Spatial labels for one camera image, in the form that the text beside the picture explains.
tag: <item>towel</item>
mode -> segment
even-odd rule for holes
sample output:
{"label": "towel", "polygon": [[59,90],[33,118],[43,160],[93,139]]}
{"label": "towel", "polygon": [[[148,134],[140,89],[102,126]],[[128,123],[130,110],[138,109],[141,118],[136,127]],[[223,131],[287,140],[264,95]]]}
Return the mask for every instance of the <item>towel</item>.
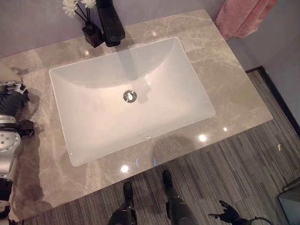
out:
{"label": "towel", "polygon": [[226,0],[215,24],[225,40],[244,38],[257,31],[277,0]]}

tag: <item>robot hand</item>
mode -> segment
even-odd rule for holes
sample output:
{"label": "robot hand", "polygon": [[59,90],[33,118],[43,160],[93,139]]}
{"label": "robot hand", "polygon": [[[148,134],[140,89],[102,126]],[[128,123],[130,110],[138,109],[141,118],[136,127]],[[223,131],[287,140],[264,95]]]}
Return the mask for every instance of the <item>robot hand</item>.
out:
{"label": "robot hand", "polygon": [[222,214],[209,214],[210,218],[220,219],[226,223],[231,223],[232,225],[246,225],[248,224],[248,220],[242,219],[239,213],[228,203],[224,201],[219,201],[224,209],[224,213]]}

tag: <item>striped carpet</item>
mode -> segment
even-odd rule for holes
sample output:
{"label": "striped carpet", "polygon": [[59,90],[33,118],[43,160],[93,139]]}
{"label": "striped carpet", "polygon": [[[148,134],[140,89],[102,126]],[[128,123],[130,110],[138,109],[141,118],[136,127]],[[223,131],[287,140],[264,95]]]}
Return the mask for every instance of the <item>striped carpet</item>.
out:
{"label": "striped carpet", "polygon": [[[164,169],[173,174],[174,186],[201,225],[224,224],[207,217],[222,212],[220,199],[244,218],[260,216],[274,224],[288,224],[277,195],[300,176],[300,141],[258,72],[248,75],[274,120],[128,179],[135,191],[138,224],[169,224],[161,181]],[[28,218],[23,224],[105,225],[123,202],[123,183]]]}

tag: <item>sink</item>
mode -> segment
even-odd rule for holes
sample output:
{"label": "sink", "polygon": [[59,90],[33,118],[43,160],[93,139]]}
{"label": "sink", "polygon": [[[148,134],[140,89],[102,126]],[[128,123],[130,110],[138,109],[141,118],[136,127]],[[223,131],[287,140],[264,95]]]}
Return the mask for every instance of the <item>sink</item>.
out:
{"label": "sink", "polygon": [[177,37],[49,74],[73,166],[215,115]]}

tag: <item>marble countertop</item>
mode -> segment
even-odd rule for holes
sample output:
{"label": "marble countertop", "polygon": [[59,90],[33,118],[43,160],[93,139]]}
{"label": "marble countertop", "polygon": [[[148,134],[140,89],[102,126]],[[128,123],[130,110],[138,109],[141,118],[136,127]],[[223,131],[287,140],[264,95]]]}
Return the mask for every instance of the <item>marble countertop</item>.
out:
{"label": "marble countertop", "polygon": [[[46,211],[272,119],[205,10],[129,25],[125,31],[126,39],[115,48],[101,45],[94,49],[80,37],[0,60],[20,69],[31,101],[19,118],[32,120],[36,129],[34,137],[23,139],[11,218],[18,220]],[[73,167],[49,69],[174,36],[179,38],[216,115]],[[205,135],[206,140],[200,140],[199,135]],[[128,166],[128,172],[120,170],[123,165]]]}

